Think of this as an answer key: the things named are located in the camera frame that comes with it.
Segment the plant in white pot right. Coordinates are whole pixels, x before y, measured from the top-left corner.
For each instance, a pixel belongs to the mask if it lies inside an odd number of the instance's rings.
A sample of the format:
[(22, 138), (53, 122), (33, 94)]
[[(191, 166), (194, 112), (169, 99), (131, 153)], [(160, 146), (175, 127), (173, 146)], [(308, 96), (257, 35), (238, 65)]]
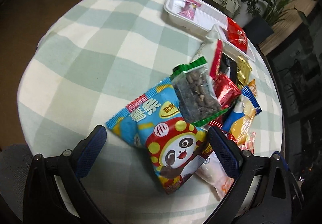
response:
[(239, 14), (240, 7), (242, 5), (246, 5), (246, 13), (251, 17), (257, 17), (261, 14), (261, 9), (258, 7), (259, 0), (236, 0), (239, 8), (237, 9), (237, 13), (235, 16)]

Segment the white red long pouch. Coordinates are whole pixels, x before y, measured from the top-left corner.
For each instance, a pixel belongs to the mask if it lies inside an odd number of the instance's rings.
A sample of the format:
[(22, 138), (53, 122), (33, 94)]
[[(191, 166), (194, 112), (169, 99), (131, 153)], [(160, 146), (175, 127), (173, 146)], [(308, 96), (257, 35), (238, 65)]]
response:
[(204, 57), (208, 64), (209, 76), (213, 81), (216, 81), (219, 75), (223, 46), (224, 44), (221, 40), (221, 35), (219, 34), (219, 28), (214, 24), (212, 29), (205, 36), (204, 42), (191, 59), (191, 62), (193, 62), (200, 57)]

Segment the green white checkered tablecloth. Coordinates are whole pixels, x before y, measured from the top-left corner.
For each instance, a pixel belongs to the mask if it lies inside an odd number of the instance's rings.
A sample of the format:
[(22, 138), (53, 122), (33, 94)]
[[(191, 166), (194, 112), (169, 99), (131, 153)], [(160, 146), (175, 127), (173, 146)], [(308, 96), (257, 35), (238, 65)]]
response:
[[(18, 110), (33, 154), (60, 155), (188, 63), (201, 39), (178, 29), (166, 0), (83, 0), (38, 43), (21, 79)], [(215, 190), (192, 176), (167, 195), (144, 150), (108, 133), (82, 184), (113, 223), (203, 223)]]

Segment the glass sliding door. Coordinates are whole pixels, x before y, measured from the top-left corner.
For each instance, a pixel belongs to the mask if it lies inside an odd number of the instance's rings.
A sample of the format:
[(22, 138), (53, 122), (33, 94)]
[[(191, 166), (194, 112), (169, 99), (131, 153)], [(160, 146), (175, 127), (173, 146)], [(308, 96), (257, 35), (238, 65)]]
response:
[(282, 104), (285, 158), (303, 181), (321, 166), (321, 9), (267, 55)]

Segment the gold snack bar wrapper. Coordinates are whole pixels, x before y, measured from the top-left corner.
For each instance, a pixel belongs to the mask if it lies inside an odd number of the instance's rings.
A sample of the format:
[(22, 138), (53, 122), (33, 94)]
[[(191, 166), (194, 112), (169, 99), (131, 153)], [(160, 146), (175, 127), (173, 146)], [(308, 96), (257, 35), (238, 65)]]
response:
[(249, 63), (241, 56), (237, 58), (237, 79), (243, 86), (248, 85), (249, 76), (252, 71)]

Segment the small orange snack packet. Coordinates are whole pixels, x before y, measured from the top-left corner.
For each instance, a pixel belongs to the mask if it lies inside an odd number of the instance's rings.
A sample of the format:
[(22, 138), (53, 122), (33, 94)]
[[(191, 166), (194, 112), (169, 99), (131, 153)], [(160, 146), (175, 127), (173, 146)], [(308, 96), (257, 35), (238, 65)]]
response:
[(248, 88), (253, 93), (253, 96), (257, 97), (257, 87), (256, 87), (256, 84), (255, 84), (255, 79), (253, 79), (252, 81), (250, 81), (248, 83)]

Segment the blue panda snack bag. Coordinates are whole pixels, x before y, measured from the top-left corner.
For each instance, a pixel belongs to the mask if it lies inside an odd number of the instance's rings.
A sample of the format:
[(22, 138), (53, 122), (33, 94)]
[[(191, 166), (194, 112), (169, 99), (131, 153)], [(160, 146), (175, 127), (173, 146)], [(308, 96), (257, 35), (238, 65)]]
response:
[(179, 189), (213, 151), (206, 131), (183, 118), (169, 77), (121, 109), (106, 127), (147, 150), (166, 193)]

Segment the large red Mylikes bag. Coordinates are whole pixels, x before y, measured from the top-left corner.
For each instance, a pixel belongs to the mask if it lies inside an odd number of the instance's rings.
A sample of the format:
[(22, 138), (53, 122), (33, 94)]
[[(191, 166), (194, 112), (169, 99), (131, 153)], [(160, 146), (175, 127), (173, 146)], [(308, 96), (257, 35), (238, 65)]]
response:
[(247, 53), (248, 39), (244, 30), (232, 19), (227, 17), (227, 39), (239, 50)]

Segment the beige curtain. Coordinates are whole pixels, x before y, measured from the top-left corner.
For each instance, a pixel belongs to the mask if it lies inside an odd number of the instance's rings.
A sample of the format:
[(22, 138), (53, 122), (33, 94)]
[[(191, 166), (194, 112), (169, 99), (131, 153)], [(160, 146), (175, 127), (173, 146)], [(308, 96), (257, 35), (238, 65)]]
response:
[[(310, 0), (297, 0), (296, 2), (290, 3), (285, 9), (290, 9), (295, 6), (298, 10), (304, 12), (307, 17), (313, 8), (317, 5), (317, 2)], [(301, 24), (304, 24), (297, 12), (291, 10), (285, 15), (285, 20), (277, 23), (272, 27), (274, 34), (270, 35), (262, 43), (259, 44), (260, 50), (264, 55), (267, 55), (276, 47), (278, 47), (289, 35), (291, 35)]]

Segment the clear sunflower seed bag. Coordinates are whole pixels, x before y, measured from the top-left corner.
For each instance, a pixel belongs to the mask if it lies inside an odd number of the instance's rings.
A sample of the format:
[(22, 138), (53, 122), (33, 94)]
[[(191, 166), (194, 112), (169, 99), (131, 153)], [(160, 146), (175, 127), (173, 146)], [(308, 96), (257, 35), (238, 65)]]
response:
[(190, 124), (202, 127), (228, 111), (216, 97), (203, 56), (173, 68), (170, 80), (179, 99), (180, 112)]

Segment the blue yellow snack bag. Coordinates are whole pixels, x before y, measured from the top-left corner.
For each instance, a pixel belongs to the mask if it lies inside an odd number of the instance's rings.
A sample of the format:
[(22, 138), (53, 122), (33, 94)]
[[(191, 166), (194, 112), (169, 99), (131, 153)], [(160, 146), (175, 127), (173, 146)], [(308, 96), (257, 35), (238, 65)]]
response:
[(222, 130), (230, 133), (236, 139), (237, 145), (244, 144), (253, 119), (261, 111), (257, 97), (253, 96), (248, 85), (246, 85), (241, 89), (241, 95), (224, 121)]

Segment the dark red heart snack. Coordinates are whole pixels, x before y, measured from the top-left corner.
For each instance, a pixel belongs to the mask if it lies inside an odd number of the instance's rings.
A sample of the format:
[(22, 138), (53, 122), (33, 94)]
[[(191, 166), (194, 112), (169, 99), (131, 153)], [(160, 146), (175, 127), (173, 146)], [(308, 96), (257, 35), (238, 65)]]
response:
[(222, 109), (229, 108), (241, 95), (241, 90), (225, 74), (219, 74), (214, 84), (215, 95)]

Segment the pink cartoon snack packet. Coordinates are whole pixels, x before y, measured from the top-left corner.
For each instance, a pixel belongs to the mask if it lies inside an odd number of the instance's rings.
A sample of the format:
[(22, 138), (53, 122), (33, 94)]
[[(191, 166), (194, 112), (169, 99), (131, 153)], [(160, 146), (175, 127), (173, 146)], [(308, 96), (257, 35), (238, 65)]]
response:
[(196, 9), (200, 8), (202, 4), (195, 0), (183, 0), (183, 2), (185, 3), (185, 5), (181, 9), (181, 11), (178, 12), (178, 15), (189, 20), (194, 20)]

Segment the black snack packet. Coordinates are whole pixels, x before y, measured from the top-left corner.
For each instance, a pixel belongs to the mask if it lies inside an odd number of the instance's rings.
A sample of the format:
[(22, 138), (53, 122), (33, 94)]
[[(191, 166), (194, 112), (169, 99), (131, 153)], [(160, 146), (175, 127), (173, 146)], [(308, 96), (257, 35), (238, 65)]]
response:
[(237, 64), (225, 53), (222, 53), (219, 71), (226, 75), (233, 83), (237, 84)]

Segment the white strawberry snack packet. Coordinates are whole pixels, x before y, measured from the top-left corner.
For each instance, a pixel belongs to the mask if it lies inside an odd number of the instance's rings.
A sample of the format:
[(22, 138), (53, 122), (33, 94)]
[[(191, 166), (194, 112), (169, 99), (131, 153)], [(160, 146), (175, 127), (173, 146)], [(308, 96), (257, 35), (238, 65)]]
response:
[(241, 150), (249, 150), (252, 154), (254, 153), (256, 132), (250, 132), (246, 137), (244, 144), (241, 145)]

